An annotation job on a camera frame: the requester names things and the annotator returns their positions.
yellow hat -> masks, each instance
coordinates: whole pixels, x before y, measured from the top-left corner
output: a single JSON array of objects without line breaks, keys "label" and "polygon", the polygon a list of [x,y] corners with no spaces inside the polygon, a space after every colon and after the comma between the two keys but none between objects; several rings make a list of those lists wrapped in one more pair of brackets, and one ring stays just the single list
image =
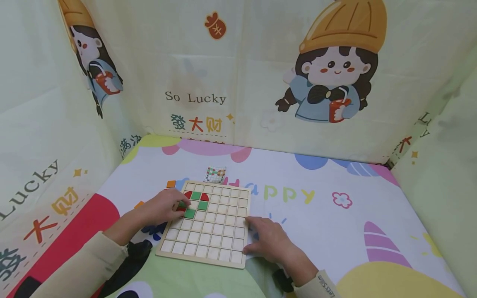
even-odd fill
[{"label": "yellow hat", "polygon": [[81,0],[58,0],[62,12],[64,25],[70,37],[73,51],[76,51],[73,37],[71,36],[70,26],[87,26],[94,28],[93,19]]},{"label": "yellow hat", "polygon": [[382,0],[336,0],[316,18],[300,44],[300,53],[338,46],[377,53],[383,46],[386,26]]}]

blue shirt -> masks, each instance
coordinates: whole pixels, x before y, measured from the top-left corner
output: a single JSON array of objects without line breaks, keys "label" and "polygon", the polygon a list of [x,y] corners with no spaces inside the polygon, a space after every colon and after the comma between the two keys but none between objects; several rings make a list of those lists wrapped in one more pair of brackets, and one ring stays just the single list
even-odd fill
[{"label": "blue shirt", "polygon": [[[330,122],[330,101],[323,100],[320,103],[311,104],[308,102],[308,92],[314,85],[310,83],[306,78],[297,75],[290,82],[291,92],[297,100],[298,110],[295,114],[295,117],[310,121],[310,122],[321,122],[329,123]],[[328,89],[334,89],[338,86],[326,86]],[[360,98],[358,92],[353,86],[347,86],[349,88],[348,98],[351,99],[351,104],[346,106],[343,110],[343,118],[350,119],[355,116],[359,111]]]}]

green tile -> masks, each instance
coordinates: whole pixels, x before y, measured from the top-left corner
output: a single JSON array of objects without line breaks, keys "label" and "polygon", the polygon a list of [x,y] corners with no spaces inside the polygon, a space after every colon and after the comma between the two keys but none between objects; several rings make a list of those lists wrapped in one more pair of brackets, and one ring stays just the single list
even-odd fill
[{"label": "green tile", "polygon": [[196,214],[196,211],[194,209],[187,209],[186,214],[184,214],[185,218],[194,218],[194,215]]},{"label": "green tile", "polygon": [[198,209],[199,210],[207,210],[207,202],[200,202]]},{"label": "green tile", "polygon": [[192,193],[192,195],[190,196],[190,199],[191,199],[191,200],[198,200],[198,199],[200,199],[200,193],[198,193],[197,191],[194,191],[194,192]]}]

person's left hand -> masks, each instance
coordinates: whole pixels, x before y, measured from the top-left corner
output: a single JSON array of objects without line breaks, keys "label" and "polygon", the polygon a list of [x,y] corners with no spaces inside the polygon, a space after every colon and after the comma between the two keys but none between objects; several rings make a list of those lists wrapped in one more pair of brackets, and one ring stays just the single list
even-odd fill
[{"label": "person's left hand", "polygon": [[184,216],[184,211],[174,211],[172,207],[178,202],[190,205],[190,200],[175,188],[161,191],[142,206],[135,209],[144,226],[157,226]]}]

cartoon girl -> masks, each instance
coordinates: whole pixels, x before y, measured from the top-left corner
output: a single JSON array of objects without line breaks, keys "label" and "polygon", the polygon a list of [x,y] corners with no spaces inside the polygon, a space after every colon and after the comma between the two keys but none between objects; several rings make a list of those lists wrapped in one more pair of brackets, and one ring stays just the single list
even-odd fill
[{"label": "cartoon girl", "polygon": [[300,45],[295,67],[283,80],[290,87],[275,105],[318,123],[350,119],[368,105],[370,80],[386,35],[382,0],[338,0],[315,20]]},{"label": "cartoon girl", "polygon": [[59,3],[73,50],[93,93],[98,115],[102,118],[104,100],[123,90],[123,79],[117,73],[83,3],[80,0],[59,0]]}]

